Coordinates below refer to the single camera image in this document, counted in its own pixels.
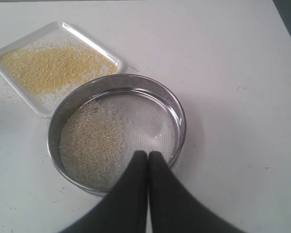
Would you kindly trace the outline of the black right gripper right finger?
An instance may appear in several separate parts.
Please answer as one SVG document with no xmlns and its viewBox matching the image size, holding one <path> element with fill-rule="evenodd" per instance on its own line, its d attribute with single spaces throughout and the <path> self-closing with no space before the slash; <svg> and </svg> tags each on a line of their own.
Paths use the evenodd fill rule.
<svg viewBox="0 0 291 233">
<path fill-rule="evenodd" d="M 191 195 L 162 154 L 148 157 L 149 202 L 154 233 L 241 233 Z"/>
</svg>

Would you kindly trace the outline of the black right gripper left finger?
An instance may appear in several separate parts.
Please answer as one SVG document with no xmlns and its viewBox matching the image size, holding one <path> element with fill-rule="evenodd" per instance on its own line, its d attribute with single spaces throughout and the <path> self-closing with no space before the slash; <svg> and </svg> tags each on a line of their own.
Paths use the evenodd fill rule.
<svg viewBox="0 0 291 233">
<path fill-rule="evenodd" d="M 147 218 L 147 154 L 136 151 L 111 191 L 63 233 L 144 233 Z"/>
</svg>

